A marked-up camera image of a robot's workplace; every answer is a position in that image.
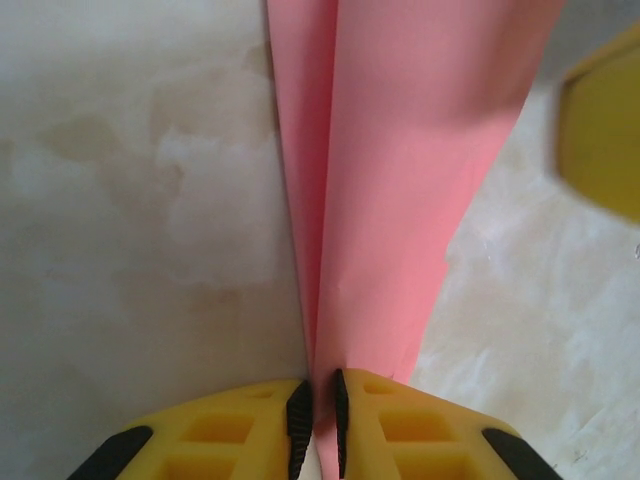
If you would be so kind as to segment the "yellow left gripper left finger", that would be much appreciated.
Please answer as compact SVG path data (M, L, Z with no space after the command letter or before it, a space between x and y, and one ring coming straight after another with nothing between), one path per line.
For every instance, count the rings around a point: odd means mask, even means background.
M296 479L312 433L308 381L226 390L140 418L74 479Z

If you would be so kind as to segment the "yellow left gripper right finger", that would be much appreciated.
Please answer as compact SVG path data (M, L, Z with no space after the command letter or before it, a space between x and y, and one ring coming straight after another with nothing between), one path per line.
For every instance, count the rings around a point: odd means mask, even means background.
M361 369L335 373L342 479L552 480L510 425Z

